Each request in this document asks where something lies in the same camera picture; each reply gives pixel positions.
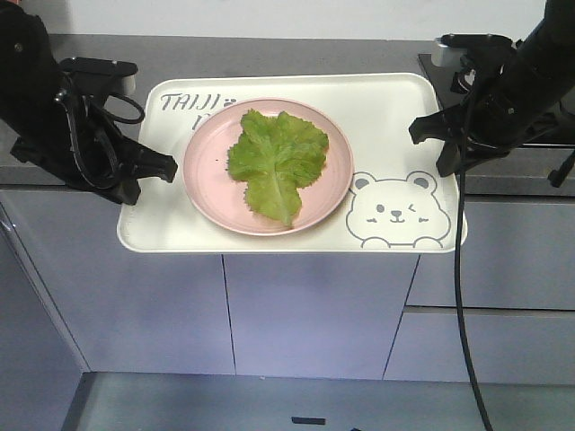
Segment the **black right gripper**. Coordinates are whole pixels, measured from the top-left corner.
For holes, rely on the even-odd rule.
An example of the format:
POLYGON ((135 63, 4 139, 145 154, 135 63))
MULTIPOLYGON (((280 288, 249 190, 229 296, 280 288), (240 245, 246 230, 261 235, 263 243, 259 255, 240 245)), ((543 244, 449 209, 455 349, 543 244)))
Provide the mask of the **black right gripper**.
POLYGON ((513 57, 487 71, 467 61, 475 72, 468 94, 449 110, 417 117, 408 127, 418 145, 445 141, 436 167, 440 177, 460 174, 509 154, 552 128, 544 113, 561 98, 561 62, 549 57, 513 57))

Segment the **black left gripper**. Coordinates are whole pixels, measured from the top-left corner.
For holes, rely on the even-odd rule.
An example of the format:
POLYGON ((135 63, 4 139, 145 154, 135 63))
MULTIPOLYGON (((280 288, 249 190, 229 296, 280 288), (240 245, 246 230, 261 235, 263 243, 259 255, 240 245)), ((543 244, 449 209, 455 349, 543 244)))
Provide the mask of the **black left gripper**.
POLYGON ((111 96, 134 107, 137 117, 116 116, 93 95, 75 87, 61 87, 45 106, 10 99, 9 127, 18 136, 10 154, 72 189, 134 206, 141 193, 137 179, 173 182, 178 164, 172 156, 122 135, 115 123, 138 124, 144 119, 144 110, 128 96, 114 92, 111 96))

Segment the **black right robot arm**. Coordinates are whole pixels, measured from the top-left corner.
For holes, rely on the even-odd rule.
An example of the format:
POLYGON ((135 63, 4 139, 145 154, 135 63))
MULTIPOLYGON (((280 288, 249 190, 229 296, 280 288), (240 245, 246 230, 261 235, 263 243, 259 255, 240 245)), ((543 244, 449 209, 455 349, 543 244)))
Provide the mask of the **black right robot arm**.
POLYGON ((442 177, 465 172, 556 128, 551 108, 574 86, 574 3, 548 1, 544 17, 516 44, 492 34, 446 34, 431 62, 452 67, 450 90, 464 98, 415 119, 414 144, 443 141, 442 177))

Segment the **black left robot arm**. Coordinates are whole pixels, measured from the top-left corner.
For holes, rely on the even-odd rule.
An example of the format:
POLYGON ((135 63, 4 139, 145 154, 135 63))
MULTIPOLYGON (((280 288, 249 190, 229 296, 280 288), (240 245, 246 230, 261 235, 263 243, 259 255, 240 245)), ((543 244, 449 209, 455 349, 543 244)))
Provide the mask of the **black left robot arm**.
POLYGON ((139 124, 143 108, 128 95, 137 65, 98 58, 53 58, 40 17, 14 1, 1 3, 1 119, 17 135, 10 151, 69 188, 133 206, 139 180, 172 182, 178 169, 160 154, 125 136, 119 124, 139 124), (133 119, 109 112, 116 98, 137 110, 133 119))

